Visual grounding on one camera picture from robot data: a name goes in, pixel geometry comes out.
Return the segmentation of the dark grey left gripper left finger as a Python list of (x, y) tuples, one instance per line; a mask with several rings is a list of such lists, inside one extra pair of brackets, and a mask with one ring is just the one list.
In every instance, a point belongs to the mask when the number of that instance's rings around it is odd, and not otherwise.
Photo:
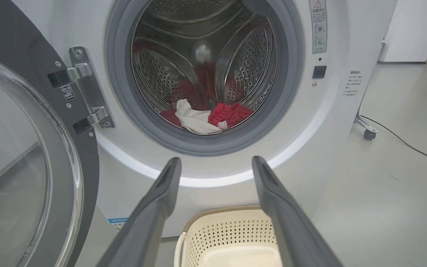
[(154, 267), (166, 219), (173, 213), (182, 162), (171, 158), (96, 267)]

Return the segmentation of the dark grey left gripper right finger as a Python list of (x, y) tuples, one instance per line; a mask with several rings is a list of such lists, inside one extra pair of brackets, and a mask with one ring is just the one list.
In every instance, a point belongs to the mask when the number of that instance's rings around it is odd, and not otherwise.
[(262, 210), (271, 218), (283, 267), (344, 267), (261, 156), (251, 161)]

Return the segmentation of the blue energy label sticker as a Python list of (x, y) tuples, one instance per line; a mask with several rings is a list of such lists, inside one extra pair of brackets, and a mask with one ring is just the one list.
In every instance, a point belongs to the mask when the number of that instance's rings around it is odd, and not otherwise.
[(127, 220), (128, 218), (110, 218), (108, 219), (108, 222), (110, 223), (112, 228), (115, 230), (115, 232), (119, 233)]

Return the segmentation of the black round glass washer door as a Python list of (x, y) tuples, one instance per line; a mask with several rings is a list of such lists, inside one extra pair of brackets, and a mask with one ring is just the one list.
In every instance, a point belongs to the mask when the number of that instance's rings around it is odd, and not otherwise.
[(68, 68), (12, 0), (0, 0), (0, 267), (74, 267), (95, 211), (99, 155), (82, 100), (47, 75)]

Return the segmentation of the metal caster wheel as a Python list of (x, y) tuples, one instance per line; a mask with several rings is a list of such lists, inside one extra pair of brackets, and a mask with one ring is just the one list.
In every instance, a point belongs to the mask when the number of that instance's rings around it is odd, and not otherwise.
[(375, 127), (372, 127), (368, 122), (366, 122), (363, 117), (360, 115), (360, 111), (357, 111), (354, 123), (358, 124), (362, 128), (364, 128), (363, 138), (366, 140), (373, 140), (376, 137), (376, 134), (378, 133), (378, 130)]

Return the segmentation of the QR code sticker label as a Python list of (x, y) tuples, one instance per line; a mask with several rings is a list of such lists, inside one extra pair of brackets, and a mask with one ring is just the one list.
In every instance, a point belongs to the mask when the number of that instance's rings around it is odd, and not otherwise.
[(71, 85), (62, 86), (60, 89), (67, 102), (72, 101), (76, 98)]

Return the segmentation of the red lettered jersey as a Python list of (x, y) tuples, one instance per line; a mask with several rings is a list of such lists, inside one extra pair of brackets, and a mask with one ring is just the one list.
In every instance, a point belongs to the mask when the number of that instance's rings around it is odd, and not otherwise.
[(208, 123), (221, 130), (227, 130), (242, 123), (253, 113), (253, 110), (243, 107), (240, 103), (234, 103), (232, 105), (218, 103), (208, 116)]

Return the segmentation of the silver door hinge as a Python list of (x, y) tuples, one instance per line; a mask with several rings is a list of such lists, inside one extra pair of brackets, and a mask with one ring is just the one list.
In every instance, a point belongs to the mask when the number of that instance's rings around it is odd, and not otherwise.
[[(108, 104), (102, 92), (102, 87), (97, 78), (95, 67), (90, 58), (89, 51), (84, 46), (71, 47), (69, 56), (72, 67), (47, 75), (53, 88), (71, 85), (76, 96), (74, 100), (82, 100), (88, 111), (83, 119), (78, 119), (73, 128), (78, 135), (87, 131), (91, 126), (102, 129), (114, 128), (115, 123), (110, 114)], [(67, 108), (73, 108), (74, 100), (67, 102)]]

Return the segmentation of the white front-load washing machine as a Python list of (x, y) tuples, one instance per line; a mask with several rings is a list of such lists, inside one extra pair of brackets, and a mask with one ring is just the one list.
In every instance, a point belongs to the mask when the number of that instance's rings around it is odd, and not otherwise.
[[(127, 217), (166, 162), (182, 160), (163, 237), (201, 211), (258, 204), (254, 156), (316, 216), (397, 1), (326, 0), (327, 51), (313, 54), (309, 0), (13, 0), (64, 63), (71, 47), (89, 51), (115, 123), (96, 126), (106, 218)], [(353, 70), (361, 86), (343, 96)], [(196, 135), (175, 115), (180, 99), (254, 113)]]

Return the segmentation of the warning sticker with red triangle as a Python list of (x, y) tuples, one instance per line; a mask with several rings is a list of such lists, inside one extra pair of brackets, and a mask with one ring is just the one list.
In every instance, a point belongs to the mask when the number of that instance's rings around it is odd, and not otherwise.
[(309, 0), (312, 34), (313, 54), (327, 51), (327, 4), (326, 0)]

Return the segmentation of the cream perforated laundry basket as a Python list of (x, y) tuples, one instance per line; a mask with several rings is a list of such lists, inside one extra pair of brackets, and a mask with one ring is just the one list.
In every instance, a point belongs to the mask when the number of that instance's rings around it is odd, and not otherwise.
[(283, 267), (271, 218), (259, 205), (195, 215), (176, 243), (173, 267)]

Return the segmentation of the red and white garment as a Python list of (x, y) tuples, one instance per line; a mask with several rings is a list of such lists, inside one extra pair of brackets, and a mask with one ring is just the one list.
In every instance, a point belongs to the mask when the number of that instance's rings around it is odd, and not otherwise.
[(215, 135), (222, 132), (222, 129), (209, 123), (210, 110), (198, 111), (192, 109), (187, 99), (180, 99), (176, 102), (176, 117), (181, 126), (196, 135)]

